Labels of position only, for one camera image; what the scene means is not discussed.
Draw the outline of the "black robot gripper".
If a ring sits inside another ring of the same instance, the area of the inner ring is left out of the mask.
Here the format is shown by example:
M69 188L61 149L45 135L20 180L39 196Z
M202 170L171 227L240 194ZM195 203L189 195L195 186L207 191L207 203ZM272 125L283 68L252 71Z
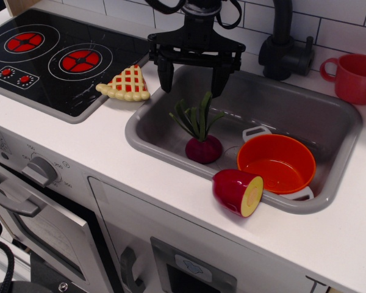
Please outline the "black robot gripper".
M241 67L245 45L214 31L213 18L185 16L184 25L148 36L149 59L157 65L161 88L171 92L174 63L213 67L212 96L219 97L231 72Z

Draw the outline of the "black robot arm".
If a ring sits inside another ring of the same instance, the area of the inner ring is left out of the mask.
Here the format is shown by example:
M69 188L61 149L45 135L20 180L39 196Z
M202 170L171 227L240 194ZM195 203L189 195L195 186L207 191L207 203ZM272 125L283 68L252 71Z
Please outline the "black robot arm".
M160 1L147 3L165 15L178 10L184 13L184 24L179 29L148 35L149 60L157 65L161 88L171 92L174 64L207 67L212 69L211 92L214 97L220 96L229 76L240 70L245 45L215 32L214 21L224 29L237 27L242 17L240 4L231 2L239 17L235 23L224 25L220 16L221 1L179 1L174 7Z

